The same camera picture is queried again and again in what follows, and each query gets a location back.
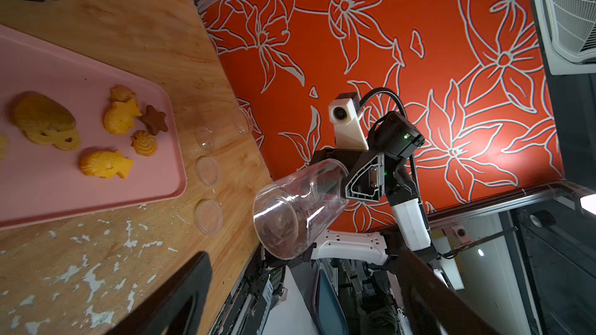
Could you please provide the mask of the clear cookie jar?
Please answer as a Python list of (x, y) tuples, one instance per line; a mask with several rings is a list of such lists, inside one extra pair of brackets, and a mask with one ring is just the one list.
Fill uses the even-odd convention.
[(265, 186), (253, 204), (253, 224), (263, 247), (292, 260), (304, 253), (349, 204), (341, 195), (348, 170), (327, 159)]
[(201, 113), (195, 129), (197, 144), (210, 152), (219, 150), (252, 132), (251, 119), (240, 107)]

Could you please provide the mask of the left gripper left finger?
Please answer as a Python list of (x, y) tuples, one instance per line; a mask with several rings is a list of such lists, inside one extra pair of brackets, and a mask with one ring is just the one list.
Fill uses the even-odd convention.
[(212, 275), (210, 256), (200, 251), (108, 333), (196, 334)]

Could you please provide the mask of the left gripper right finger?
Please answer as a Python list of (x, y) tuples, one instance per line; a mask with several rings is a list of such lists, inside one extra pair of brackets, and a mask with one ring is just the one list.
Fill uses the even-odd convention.
[(496, 334), (416, 254), (399, 248), (395, 275), (413, 334)]

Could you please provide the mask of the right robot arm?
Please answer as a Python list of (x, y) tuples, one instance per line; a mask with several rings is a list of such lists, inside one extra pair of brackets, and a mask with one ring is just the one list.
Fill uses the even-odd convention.
[[(437, 259), (446, 260), (454, 254), (440, 255), (431, 245), (427, 216), (421, 206), (413, 153), (425, 142), (424, 136), (398, 111), (391, 111), (377, 120), (364, 137), (360, 119), (362, 114), (347, 106), (330, 107), (330, 120), (334, 124), (335, 149), (315, 152), (316, 163), (334, 159), (349, 170), (347, 185), (341, 194), (349, 201), (375, 203), (385, 197), (391, 206), (396, 227), (413, 252), (431, 252)], [(315, 240), (311, 260), (324, 258), (365, 261), (372, 265), (385, 265), (389, 255), (377, 247), (389, 247), (389, 237), (370, 234), (338, 233), (326, 230)], [(464, 285), (456, 263), (439, 263), (443, 273), (438, 277), (446, 284), (455, 284), (455, 290)]]

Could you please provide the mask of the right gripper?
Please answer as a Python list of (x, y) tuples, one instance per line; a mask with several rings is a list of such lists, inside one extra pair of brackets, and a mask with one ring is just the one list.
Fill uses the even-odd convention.
[(385, 195), (385, 158), (381, 151), (325, 148), (314, 152), (310, 164), (324, 160), (334, 160), (345, 167), (347, 175), (341, 181), (344, 198), (376, 203)]

